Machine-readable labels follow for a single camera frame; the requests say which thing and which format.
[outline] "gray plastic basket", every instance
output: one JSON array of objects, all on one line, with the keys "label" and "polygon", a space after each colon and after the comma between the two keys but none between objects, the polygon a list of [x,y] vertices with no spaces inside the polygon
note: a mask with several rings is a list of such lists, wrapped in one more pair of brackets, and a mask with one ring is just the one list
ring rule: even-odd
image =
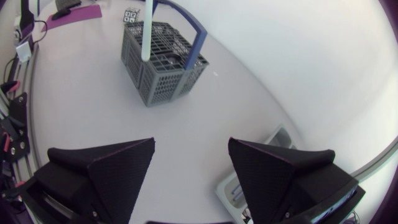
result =
[{"label": "gray plastic basket", "polygon": [[145,105],[154,106],[170,102],[189,93],[209,64],[199,54],[206,33],[203,36],[203,33],[198,32],[192,47],[168,23],[153,22],[150,60],[143,62],[141,60],[143,28],[144,22],[124,25],[121,58]]}]

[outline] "basket handle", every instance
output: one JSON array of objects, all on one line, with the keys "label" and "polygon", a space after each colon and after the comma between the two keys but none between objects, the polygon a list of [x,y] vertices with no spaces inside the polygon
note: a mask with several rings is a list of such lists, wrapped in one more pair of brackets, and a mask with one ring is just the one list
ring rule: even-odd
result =
[{"label": "basket handle", "polygon": [[197,32],[195,40],[193,41],[191,51],[189,51],[187,61],[185,62],[184,65],[184,69],[189,70],[193,68],[193,66],[195,65],[195,62],[200,53],[200,49],[205,41],[207,31],[190,12],[188,12],[186,9],[184,9],[182,6],[178,5],[177,3],[174,3],[169,0],[154,0],[152,15],[155,13],[158,3],[169,5],[175,10],[177,10]]}]

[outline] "black bracket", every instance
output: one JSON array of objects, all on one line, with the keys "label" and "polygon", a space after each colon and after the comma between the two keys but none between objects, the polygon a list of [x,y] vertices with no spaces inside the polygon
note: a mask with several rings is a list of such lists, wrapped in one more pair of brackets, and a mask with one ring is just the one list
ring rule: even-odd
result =
[{"label": "black bracket", "polygon": [[10,134],[12,141],[5,152],[4,160],[16,162],[30,153],[27,135],[27,93],[23,93],[10,101],[9,116],[2,122],[3,129]]}]

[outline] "purple mat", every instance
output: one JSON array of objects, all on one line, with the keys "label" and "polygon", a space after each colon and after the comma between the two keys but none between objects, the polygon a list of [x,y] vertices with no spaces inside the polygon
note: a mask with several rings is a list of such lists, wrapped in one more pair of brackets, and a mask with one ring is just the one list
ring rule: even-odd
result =
[{"label": "purple mat", "polygon": [[93,19],[100,17],[102,17],[101,8],[97,4],[92,6],[80,7],[77,9],[71,9],[71,13],[69,15],[57,19],[55,21],[51,20],[52,15],[49,16],[49,18],[46,21],[47,29],[49,30],[72,22],[78,22],[86,19]]}]

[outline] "white table surface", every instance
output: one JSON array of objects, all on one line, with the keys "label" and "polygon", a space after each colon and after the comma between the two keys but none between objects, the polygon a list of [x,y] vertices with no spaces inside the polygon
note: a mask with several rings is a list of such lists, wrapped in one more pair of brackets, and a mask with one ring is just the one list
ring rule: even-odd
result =
[{"label": "white table surface", "polygon": [[[211,35],[201,54],[210,65],[189,95],[145,107],[121,61],[123,14],[140,1],[98,1],[102,18],[50,29],[39,43],[32,106],[37,150],[82,149],[155,137],[155,154],[130,223],[232,221],[214,193],[233,170],[230,136],[264,142],[284,124],[300,149],[303,143],[271,94]],[[55,13],[55,3],[40,19]],[[195,31],[168,6],[155,21],[169,22],[192,41]],[[42,25],[37,24],[34,39]]]}]

